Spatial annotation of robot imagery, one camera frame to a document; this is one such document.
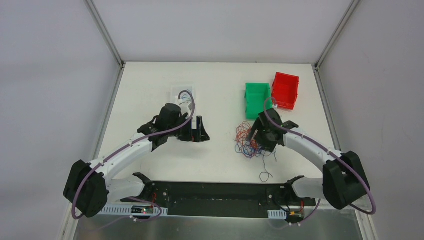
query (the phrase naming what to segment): tabletop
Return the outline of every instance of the tabletop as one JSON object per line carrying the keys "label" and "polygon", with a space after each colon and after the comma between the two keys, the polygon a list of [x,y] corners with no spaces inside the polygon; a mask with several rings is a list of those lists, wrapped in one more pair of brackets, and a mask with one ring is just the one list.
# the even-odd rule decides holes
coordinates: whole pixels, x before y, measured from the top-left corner
{"label": "tabletop", "polygon": [[299,76],[294,110],[278,109],[283,122],[291,120],[310,136],[333,147],[314,71],[309,64],[127,62],[107,124],[99,156],[126,142],[137,129],[159,114],[170,101],[171,89],[191,85],[196,115],[210,141],[170,139],[122,171],[117,178],[140,172],[153,181],[285,183],[296,176],[320,178],[322,173],[297,152],[277,146],[273,155],[248,159],[235,151],[236,128],[246,121],[246,83],[272,85],[276,72]]}

